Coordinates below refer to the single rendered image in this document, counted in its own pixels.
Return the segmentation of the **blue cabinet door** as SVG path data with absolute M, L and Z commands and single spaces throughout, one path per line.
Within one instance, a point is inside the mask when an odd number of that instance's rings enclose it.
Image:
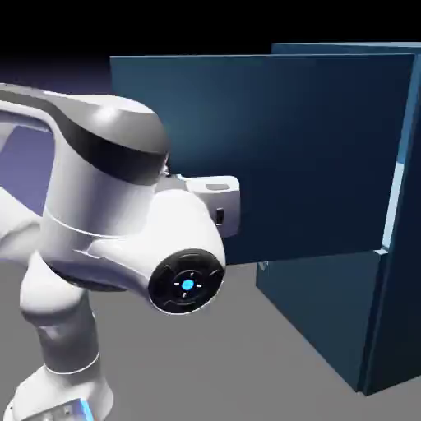
M 257 264 L 256 286 L 355 391 L 367 377 L 384 249 Z
M 110 60 L 113 91 L 153 109 L 186 177 L 239 180 L 229 263 L 378 249 L 410 54 L 144 56 Z

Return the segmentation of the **blue cabinet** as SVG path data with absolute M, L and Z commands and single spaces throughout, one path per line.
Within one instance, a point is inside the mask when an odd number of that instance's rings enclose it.
M 414 58 L 382 245 L 387 260 L 372 324 L 364 389 L 370 396 L 421 376 L 421 43 L 323 44 L 324 53 Z

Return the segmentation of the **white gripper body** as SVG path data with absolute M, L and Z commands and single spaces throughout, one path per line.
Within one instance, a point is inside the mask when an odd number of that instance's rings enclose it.
M 239 181 L 234 176 L 185 178 L 186 188 L 207 206 L 210 217 L 221 238 L 229 238 L 239 231 L 241 194 Z

